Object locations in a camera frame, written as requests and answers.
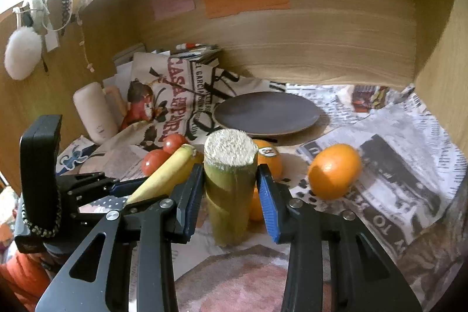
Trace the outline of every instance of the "paper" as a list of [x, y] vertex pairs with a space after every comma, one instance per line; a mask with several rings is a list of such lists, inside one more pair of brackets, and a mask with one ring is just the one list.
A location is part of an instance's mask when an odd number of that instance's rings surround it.
[[151, 0], [151, 6], [155, 20], [168, 19], [195, 10], [193, 0]]
[[83, 135], [75, 139], [59, 156], [57, 156], [55, 174], [62, 175], [68, 171], [74, 170], [81, 163], [88, 160], [96, 148], [97, 145]]
[[111, 149], [104, 155], [95, 152], [82, 164], [80, 173], [102, 171], [107, 177], [121, 181], [140, 179], [144, 177], [141, 172], [141, 161], [147, 153], [148, 151], [135, 145]]
[[290, 9], [289, 0], [204, 0], [207, 17], [220, 18], [243, 11]]
[[[130, 74], [132, 73], [132, 64], [133, 61], [129, 61], [128, 63], [118, 65], [116, 67], [116, 75], [102, 80], [102, 84], [104, 85], [104, 87], [115, 85], [118, 88], [124, 102], [127, 102], [127, 93], [128, 88], [130, 87]], [[111, 111], [111, 114], [114, 117], [116, 124], [120, 126], [122, 124], [123, 115], [120, 112], [120, 109], [118, 108], [118, 105], [116, 104], [113, 95], [106, 94], [105, 98], [107, 106], [109, 107], [109, 110]]]
[[[288, 85], [287, 91], [316, 99], [321, 87]], [[362, 88], [332, 85], [327, 90], [332, 88], [335, 97], [329, 97], [329, 103], [335, 106], [334, 110], [329, 106], [327, 113], [334, 126], [342, 127], [304, 144], [296, 153], [310, 162], [324, 147], [345, 142], [360, 150], [363, 172], [345, 197], [322, 201], [307, 183], [307, 165], [303, 170], [288, 166], [283, 175], [295, 176], [288, 183], [291, 194], [319, 211], [354, 211], [395, 261], [423, 310], [429, 311], [463, 261], [467, 161], [413, 86], [399, 96], [387, 92], [389, 104], [370, 110], [366, 119], [360, 117], [364, 113], [355, 112], [360, 97], [354, 94], [362, 93]], [[297, 182], [297, 173], [304, 179]]]

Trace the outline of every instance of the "bracelet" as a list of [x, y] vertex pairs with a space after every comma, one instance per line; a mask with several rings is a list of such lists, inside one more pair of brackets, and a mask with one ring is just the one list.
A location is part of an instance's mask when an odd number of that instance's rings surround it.
[[34, 225], [30, 220], [28, 220], [26, 209], [24, 208], [24, 203], [23, 203], [23, 208], [21, 211], [21, 217], [23, 217], [23, 222], [29, 228], [29, 230], [31, 230], [31, 232], [38, 235], [39, 237], [52, 238], [59, 231], [60, 223], [62, 221], [62, 202], [60, 201], [60, 192], [58, 190], [57, 190], [57, 199], [58, 199], [57, 214], [55, 216], [55, 225], [52, 230], [43, 229], [37, 225]]
[[[62, 1], [62, 28], [65, 27], [71, 19], [73, 12], [71, 8], [72, 0], [61, 0]], [[62, 36], [65, 34], [65, 29], [62, 29]]]

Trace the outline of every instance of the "pink sticky note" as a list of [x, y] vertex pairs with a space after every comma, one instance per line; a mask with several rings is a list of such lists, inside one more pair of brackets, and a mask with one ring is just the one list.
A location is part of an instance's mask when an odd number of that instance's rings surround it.
[[156, 20], [171, 18], [183, 12], [195, 10], [193, 0], [151, 0], [151, 6]]

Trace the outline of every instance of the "cartoon illustration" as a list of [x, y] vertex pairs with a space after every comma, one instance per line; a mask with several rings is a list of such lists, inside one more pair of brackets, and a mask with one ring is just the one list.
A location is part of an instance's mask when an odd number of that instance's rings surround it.
[[78, 146], [72, 148], [72, 155], [64, 155], [60, 159], [60, 165], [64, 166], [67, 170], [75, 168], [75, 164], [84, 163], [88, 159], [88, 155], [81, 156], [83, 151], [78, 149]]
[[158, 130], [155, 125], [151, 125], [144, 131], [144, 138], [138, 146], [148, 152], [153, 149], [162, 149], [162, 147], [155, 144], [156, 139], [158, 139]]
[[167, 101], [163, 101], [156, 106], [158, 97], [166, 88], [162, 88], [155, 97], [151, 88], [152, 84], [142, 84], [138, 79], [130, 82], [127, 93], [129, 109], [122, 121], [120, 130], [142, 120], [146, 120], [147, 122], [151, 122], [153, 119], [156, 119], [158, 122], [166, 120], [166, 114], [168, 113], [166, 107]]
[[368, 113], [371, 109], [382, 109], [388, 86], [356, 85], [352, 94], [352, 104], [357, 113]]

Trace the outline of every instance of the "marker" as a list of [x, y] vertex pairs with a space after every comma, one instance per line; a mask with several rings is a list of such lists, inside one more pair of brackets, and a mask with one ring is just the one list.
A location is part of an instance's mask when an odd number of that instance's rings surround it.
[[193, 49], [198, 48], [200, 46], [207, 46], [206, 44], [199, 44], [199, 43], [184, 43], [184, 44], [177, 44], [176, 49], [183, 50], [183, 49]]

